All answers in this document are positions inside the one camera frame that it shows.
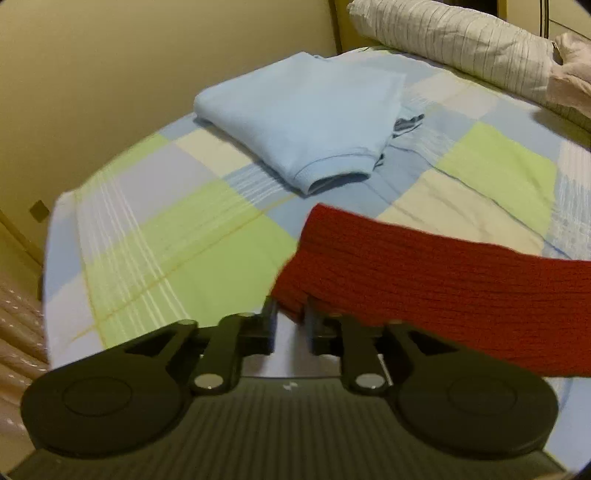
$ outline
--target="green square pattern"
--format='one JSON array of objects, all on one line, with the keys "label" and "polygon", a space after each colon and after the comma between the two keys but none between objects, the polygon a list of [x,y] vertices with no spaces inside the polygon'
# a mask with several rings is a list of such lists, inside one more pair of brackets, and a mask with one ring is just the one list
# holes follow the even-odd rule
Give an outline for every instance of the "green square pattern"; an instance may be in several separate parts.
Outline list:
[{"label": "green square pattern", "polygon": [[436,167],[492,199],[539,235],[554,206],[556,165],[477,122]]},{"label": "green square pattern", "polygon": [[104,345],[257,308],[295,242],[223,180],[210,182],[85,265]]}]

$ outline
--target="pillow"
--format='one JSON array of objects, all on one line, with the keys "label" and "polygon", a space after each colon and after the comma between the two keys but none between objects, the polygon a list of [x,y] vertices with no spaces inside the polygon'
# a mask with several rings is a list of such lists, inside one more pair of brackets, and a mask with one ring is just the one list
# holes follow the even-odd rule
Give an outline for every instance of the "pillow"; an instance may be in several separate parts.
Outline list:
[{"label": "pillow", "polygon": [[348,9],[360,34],[455,67],[591,131],[591,119],[546,99],[555,63],[550,40],[492,15],[433,0],[353,0]]}]

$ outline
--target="red knit scarf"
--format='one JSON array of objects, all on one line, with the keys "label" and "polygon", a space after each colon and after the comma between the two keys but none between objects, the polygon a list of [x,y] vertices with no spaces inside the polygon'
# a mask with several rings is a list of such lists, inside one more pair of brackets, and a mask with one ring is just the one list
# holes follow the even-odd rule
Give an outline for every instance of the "red knit scarf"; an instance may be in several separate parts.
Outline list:
[{"label": "red knit scarf", "polygon": [[272,295],[296,319],[312,296],[368,325],[410,322],[541,375],[591,375],[591,262],[524,255],[318,205]]}]

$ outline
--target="beige wall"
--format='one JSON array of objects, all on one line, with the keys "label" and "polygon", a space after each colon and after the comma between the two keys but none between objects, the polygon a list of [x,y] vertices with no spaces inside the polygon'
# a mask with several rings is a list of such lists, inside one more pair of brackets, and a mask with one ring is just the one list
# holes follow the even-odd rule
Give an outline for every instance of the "beige wall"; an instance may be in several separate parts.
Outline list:
[{"label": "beige wall", "polygon": [[[540,0],[499,0],[499,10],[506,8],[506,20],[540,34]],[[591,15],[576,0],[549,0],[550,32],[554,38],[566,31],[575,31],[591,38]]]},{"label": "beige wall", "polygon": [[0,209],[42,245],[38,199],[53,205],[205,86],[302,50],[335,54],[327,0],[4,0]]},{"label": "beige wall", "polygon": [[534,35],[540,35],[540,0],[502,0],[509,23],[517,25]]}]

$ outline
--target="bedding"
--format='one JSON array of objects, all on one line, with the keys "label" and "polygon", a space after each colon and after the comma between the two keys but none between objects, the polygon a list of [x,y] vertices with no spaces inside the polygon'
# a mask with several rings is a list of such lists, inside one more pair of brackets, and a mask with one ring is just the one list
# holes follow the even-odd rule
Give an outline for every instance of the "bedding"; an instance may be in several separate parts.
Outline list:
[{"label": "bedding", "polygon": [[[257,310],[320,202],[522,253],[589,259],[588,132],[408,54],[370,48],[334,61],[404,73],[402,99],[425,111],[415,132],[431,132],[432,148],[394,138],[370,178],[343,177],[304,197],[194,114],[164,127],[54,208],[45,275],[53,367],[180,318],[208,326]],[[565,228],[556,211],[570,216]],[[246,359],[245,372],[334,375],[338,365],[308,355],[281,317],[276,353]],[[576,469],[591,458],[591,383],[551,383],[561,414],[548,450]]]}]

